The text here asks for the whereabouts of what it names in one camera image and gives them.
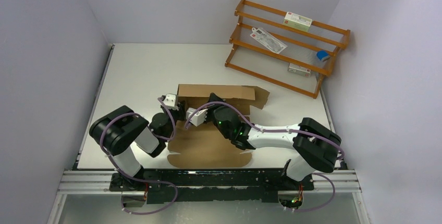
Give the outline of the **brown cardboard box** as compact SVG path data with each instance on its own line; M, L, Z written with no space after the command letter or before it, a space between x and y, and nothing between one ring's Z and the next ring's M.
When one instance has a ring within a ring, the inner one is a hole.
M243 115L250 115L250 107L263 109L270 92L249 85L179 84L178 97L185 108L198 108L215 93ZM168 162L181 169L241 168L251 162L252 154L236 148L225 139L212 122L185 128L177 122L177 134L168 143Z

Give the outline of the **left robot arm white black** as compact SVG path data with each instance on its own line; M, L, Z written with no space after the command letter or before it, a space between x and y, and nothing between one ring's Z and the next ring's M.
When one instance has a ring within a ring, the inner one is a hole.
M93 122L89 136L107 150L115 164L126 173L123 183L130 190L136 191L144 184L144 168L137 161L131 149L135 143L152 158L158 156L166 147L164 138L172 138L174 127L179 120L185 119L185 101L171 109L171 116L162 107L162 112L155 114L152 121L134 115L134 111L123 105L111 113Z

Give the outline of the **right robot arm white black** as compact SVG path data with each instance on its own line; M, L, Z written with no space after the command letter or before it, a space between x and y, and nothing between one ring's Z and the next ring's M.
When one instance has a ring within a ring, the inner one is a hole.
M304 117L297 125L262 126L246 120L215 93L207 102L208 119L236 148L245 151L274 147L297 152L283 169L281 183L286 189L295 189L315 171L333 172L336 160L344 156L341 138L312 118Z

